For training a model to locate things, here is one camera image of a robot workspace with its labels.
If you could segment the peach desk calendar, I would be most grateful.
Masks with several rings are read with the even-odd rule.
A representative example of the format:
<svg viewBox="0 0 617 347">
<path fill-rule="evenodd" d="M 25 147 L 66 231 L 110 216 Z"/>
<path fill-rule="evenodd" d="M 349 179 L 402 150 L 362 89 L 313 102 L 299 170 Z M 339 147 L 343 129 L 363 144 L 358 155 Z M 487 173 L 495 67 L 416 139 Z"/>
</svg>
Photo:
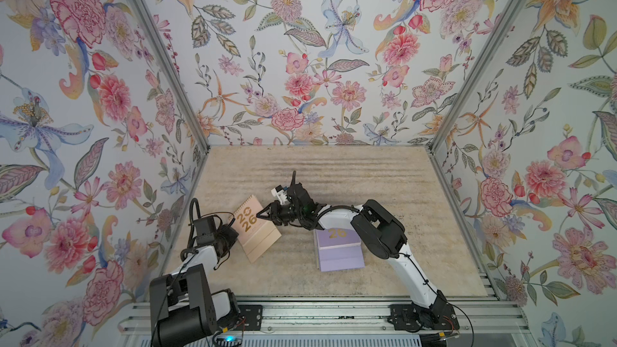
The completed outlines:
<svg viewBox="0 0 617 347">
<path fill-rule="evenodd" d="M 255 263 L 281 237 L 274 223 L 257 218 L 256 214 L 262 210 L 256 196 L 251 195 L 234 212 L 236 221 L 232 227 L 250 263 Z"/>
</svg>

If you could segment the purple calendar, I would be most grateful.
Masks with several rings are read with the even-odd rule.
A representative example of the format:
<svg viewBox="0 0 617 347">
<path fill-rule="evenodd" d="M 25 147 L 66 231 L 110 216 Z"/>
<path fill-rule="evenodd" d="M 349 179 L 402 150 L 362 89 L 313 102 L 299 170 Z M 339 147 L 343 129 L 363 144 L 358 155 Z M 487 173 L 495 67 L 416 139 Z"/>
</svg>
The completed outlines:
<svg viewBox="0 0 617 347">
<path fill-rule="evenodd" d="M 317 267 L 321 272 L 364 268 L 362 241 L 355 231 L 330 228 L 314 231 Z"/>
</svg>

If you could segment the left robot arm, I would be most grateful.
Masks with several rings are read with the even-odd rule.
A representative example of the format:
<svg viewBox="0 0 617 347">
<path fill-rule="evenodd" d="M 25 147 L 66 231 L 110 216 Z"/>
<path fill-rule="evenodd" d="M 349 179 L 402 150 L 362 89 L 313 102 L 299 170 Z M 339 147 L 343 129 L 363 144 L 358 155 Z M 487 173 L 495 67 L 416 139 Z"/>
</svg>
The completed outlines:
<svg viewBox="0 0 617 347">
<path fill-rule="evenodd" d="M 237 236 L 217 214 L 190 220 L 183 264 L 149 285 L 152 346 L 186 346 L 244 323 L 231 289 L 214 291 L 208 281 L 228 260 Z"/>
</svg>

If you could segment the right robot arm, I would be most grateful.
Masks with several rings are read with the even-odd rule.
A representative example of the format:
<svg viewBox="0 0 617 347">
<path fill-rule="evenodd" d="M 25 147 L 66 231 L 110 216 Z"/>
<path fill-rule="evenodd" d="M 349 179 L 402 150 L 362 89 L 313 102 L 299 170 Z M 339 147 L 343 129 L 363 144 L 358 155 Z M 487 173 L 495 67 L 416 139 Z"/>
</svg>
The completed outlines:
<svg viewBox="0 0 617 347">
<path fill-rule="evenodd" d="M 358 206 L 315 202 L 302 184 L 278 186 L 275 201 L 256 214 L 276 226 L 302 227 L 308 231 L 354 231 L 368 251 L 385 260 L 408 290 L 411 302 L 391 305 L 387 321 L 410 333 L 424 330 L 454 332 L 460 329 L 455 306 L 427 278 L 406 237 L 403 224 L 374 199 Z"/>
</svg>

